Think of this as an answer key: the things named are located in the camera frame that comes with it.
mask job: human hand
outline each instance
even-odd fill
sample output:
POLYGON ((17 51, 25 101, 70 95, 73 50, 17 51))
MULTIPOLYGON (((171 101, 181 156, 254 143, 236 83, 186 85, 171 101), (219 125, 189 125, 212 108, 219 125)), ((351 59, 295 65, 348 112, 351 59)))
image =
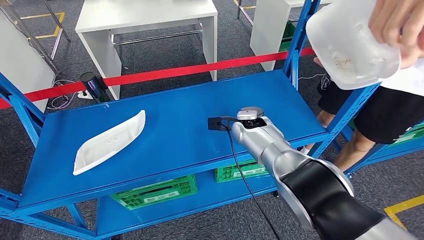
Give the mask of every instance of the human hand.
POLYGON ((313 58, 313 62, 318 64, 321 68, 323 68, 323 64, 321 63, 321 61, 318 59, 318 57, 314 57, 313 58))
POLYGON ((400 48, 402 68, 424 53, 424 0, 376 0, 368 27, 379 43, 400 48))

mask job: metal table leg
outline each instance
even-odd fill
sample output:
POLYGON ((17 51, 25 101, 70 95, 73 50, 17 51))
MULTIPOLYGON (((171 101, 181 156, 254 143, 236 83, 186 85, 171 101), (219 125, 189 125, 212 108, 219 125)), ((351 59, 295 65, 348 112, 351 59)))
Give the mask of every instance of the metal table leg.
POLYGON ((249 23, 253 26, 253 21, 251 17, 249 17, 248 13, 245 11, 245 9, 242 7, 242 0, 238 0, 238 10, 237 10, 237 19, 240 19, 240 12, 243 13, 243 15, 247 18, 249 23))
MULTIPOLYGON (((48 11, 50 12, 51 16, 54 18, 54 21, 56 22, 56 24, 59 26, 60 29, 64 29, 64 27, 62 26, 61 22, 56 18, 55 13, 52 11, 52 9, 50 8, 49 4, 47 3, 46 0, 44 0, 44 4, 47 7, 48 11)), ((68 34, 66 33, 65 30, 63 30, 63 35, 65 36, 66 40, 68 42, 71 41, 71 39, 69 38, 68 34)))
POLYGON ((56 42, 54 43, 53 50, 51 51, 51 55, 50 55, 51 59, 53 60, 55 59, 56 51, 58 50, 58 46, 59 46, 59 42, 61 40, 62 34, 65 36, 68 42, 70 42, 71 39, 69 38, 68 34, 64 30, 64 27, 62 26, 61 22, 56 18, 55 13, 52 11, 52 9, 50 8, 46 0, 44 0, 44 4, 47 7, 48 11, 50 12, 51 16, 53 17, 54 21, 56 22, 57 26, 59 26, 59 33, 57 34, 56 42))
POLYGON ((47 62, 52 66, 56 73, 60 73, 61 70, 58 68, 58 66, 53 62, 53 59, 47 54, 46 50, 41 46, 39 41, 36 39, 36 37, 30 32, 27 25, 25 25, 24 21, 19 17, 19 15, 16 13, 16 11, 13 9, 12 6, 7 5, 5 6, 9 10, 10 13, 12 13, 13 17, 16 19, 16 21, 22 26, 23 30, 25 31, 25 34, 30 37, 30 39, 34 42, 36 48, 38 51, 40 51, 41 55, 47 60, 47 62))

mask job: white plastic container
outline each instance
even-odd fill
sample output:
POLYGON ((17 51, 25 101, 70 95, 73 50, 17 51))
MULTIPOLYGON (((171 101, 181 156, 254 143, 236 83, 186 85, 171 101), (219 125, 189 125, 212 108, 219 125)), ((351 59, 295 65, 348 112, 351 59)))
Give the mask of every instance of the white plastic container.
POLYGON ((306 24, 313 50, 341 89, 376 84, 400 69, 400 50, 378 43, 368 28, 375 4, 376 0, 334 0, 306 24))
POLYGON ((137 115, 84 142, 78 149, 73 174, 78 175, 94 168, 124 149, 143 131, 146 113, 137 115))

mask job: lower shelf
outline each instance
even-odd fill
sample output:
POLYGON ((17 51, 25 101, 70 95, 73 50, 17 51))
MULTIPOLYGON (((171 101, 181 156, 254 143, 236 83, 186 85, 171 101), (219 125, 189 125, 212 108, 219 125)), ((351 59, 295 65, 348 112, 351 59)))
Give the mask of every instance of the lower shelf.
MULTIPOLYGON (((277 190, 270 175, 247 178, 255 195, 277 190)), ((212 170, 196 174, 197 194, 136 210, 127 210, 109 196, 97 200, 97 235, 100 238, 144 228, 190 214, 250 198, 240 180, 216 183, 212 170)))

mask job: black bracket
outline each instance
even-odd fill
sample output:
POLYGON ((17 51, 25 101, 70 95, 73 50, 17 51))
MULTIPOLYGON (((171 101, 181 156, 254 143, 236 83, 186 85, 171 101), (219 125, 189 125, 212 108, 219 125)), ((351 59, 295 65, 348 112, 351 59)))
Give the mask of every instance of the black bracket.
POLYGON ((207 119, 207 129, 214 131, 231 130, 230 123, 232 122, 239 122, 239 120, 230 116, 209 117, 207 119))

